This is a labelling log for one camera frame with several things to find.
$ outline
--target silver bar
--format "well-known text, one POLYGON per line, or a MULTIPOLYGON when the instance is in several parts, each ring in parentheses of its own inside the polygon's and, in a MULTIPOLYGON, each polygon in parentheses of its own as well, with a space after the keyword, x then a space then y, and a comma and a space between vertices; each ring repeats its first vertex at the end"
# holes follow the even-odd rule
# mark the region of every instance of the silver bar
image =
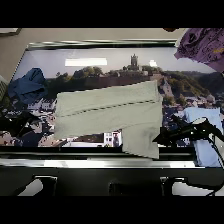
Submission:
POLYGON ((0 166, 51 168, 204 168, 193 161, 134 161, 134 160, 28 160, 0 159, 0 166))

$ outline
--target cable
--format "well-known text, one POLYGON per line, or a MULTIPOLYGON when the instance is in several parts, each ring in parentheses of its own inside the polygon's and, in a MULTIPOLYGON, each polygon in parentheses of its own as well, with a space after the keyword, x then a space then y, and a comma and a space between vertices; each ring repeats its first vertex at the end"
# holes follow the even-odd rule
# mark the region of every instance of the cable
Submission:
MULTIPOLYGON (((221 165, 221 167, 224 169, 224 167, 223 167, 223 165, 224 165, 224 160, 223 160, 223 158, 222 158, 222 156, 221 156, 221 154, 220 154, 220 152, 219 152, 217 146, 215 145, 215 142, 212 141, 210 138, 207 138, 207 140, 209 141, 209 143, 212 143, 212 148, 216 151, 216 153, 217 153, 219 159, 221 160, 221 164, 220 164, 220 165, 221 165)), ((211 196, 211 195, 215 196, 214 194, 217 193, 219 190, 221 190, 221 189, 223 188, 223 186, 224 186, 224 180, 223 180, 223 182, 221 183, 221 185, 220 185, 216 190, 210 192, 210 193, 207 194, 206 196, 211 196)))

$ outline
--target light blue cloth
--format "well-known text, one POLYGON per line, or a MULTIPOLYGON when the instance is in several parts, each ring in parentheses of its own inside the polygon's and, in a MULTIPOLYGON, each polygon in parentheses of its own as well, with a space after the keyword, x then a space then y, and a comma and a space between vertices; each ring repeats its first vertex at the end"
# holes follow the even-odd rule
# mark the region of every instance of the light blue cloth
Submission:
MULTIPOLYGON (((209 122, 223 133, 220 119, 220 108, 204 109, 197 107, 188 107, 184 110, 188 122, 193 122, 198 118, 207 117, 209 122)), ((197 154, 198 165, 205 167, 220 167, 218 155, 207 140, 198 140, 194 142, 197 154)))

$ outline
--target sky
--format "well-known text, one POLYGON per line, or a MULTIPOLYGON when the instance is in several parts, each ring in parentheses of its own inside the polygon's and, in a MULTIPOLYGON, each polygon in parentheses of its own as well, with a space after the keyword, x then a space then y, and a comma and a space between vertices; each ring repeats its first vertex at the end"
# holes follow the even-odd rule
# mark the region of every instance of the sky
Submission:
POLYGON ((45 78, 55 78, 57 72, 68 72, 73 75, 83 67, 66 67, 65 59, 106 58, 107 65, 99 66, 103 72, 122 69, 131 64, 131 55, 138 56, 139 65, 149 65, 150 60, 156 61, 164 71, 198 71, 214 72, 202 63, 190 59, 176 59, 175 47, 166 48, 98 48, 98 49, 60 49, 26 51, 15 73, 14 79, 21 78, 32 68, 40 68, 45 78))

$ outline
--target floor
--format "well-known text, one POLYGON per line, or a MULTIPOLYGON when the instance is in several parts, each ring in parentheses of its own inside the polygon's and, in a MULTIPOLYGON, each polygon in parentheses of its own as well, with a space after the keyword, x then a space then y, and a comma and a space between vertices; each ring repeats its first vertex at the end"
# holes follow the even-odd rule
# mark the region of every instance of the floor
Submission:
POLYGON ((177 39, 162 28, 22 28, 16 36, 0 37, 0 75, 10 81, 29 43, 69 40, 177 39))

